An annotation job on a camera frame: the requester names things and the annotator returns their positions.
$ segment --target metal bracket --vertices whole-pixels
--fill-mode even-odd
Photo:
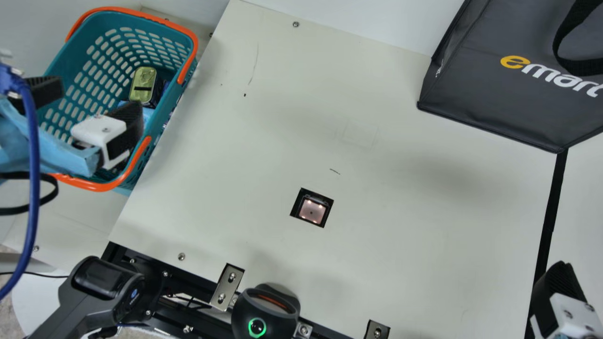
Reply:
[[[295,335],[293,337],[295,339],[310,339],[312,328],[312,326],[306,323],[298,322],[297,328],[295,329]]]
[[[368,321],[367,332],[364,339],[387,339],[390,336],[390,328],[372,320]]]
[[[230,301],[232,300],[233,296],[235,296],[236,289],[239,288],[239,284],[243,278],[243,273],[245,273],[244,270],[230,264],[226,264],[224,270],[222,271],[222,275],[218,280],[216,291],[214,292],[212,300],[209,302],[209,304],[222,312],[226,312],[226,310],[228,310],[228,306],[230,305]]]

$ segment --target bag handle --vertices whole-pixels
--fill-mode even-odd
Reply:
[[[553,40],[553,53],[559,65],[577,77],[603,74],[603,58],[589,60],[569,60],[559,56],[559,46],[565,37],[599,6],[603,0],[576,0],[565,20],[559,26]]]

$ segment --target black shopping bag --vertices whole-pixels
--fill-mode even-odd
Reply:
[[[560,153],[603,131],[603,0],[466,0],[418,108]]]

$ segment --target blue cable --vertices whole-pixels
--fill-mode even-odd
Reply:
[[[1,80],[5,80],[7,77],[3,78],[2,75],[0,75],[0,85],[6,86],[7,84],[3,84]],[[17,285],[17,282],[19,282],[19,279],[21,279],[21,276],[27,269],[27,265],[30,263],[31,254],[36,242],[38,214],[40,210],[40,142],[38,140],[36,104],[31,95],[31,89],[26,82],[16,75],[10,78],[12,81],[10,87],[23,98],[25,114],[27,115],[27,127],[30,140],[30,212],[27,220],[27,234],[25,235],[23,252],[19,257],[19,262],[17,263],[14,274],[10,277],[6,285],[0,289],[0,300],[4,299],[14,286]]]

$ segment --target plastic shopping basket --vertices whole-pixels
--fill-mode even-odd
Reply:
[[[38,110],[40,128],[71,144],[73,125],[128,99],[131,79],[140,66],[154,67],[170,83],[121,172],[100,169],[91,178],[53,176],[90,191],[131,190],[195,70],[196,53],[195,34],[168,20],[121,7],[96,8],[82,15],[46,71],[63,77],[66,92],[63,99]]]

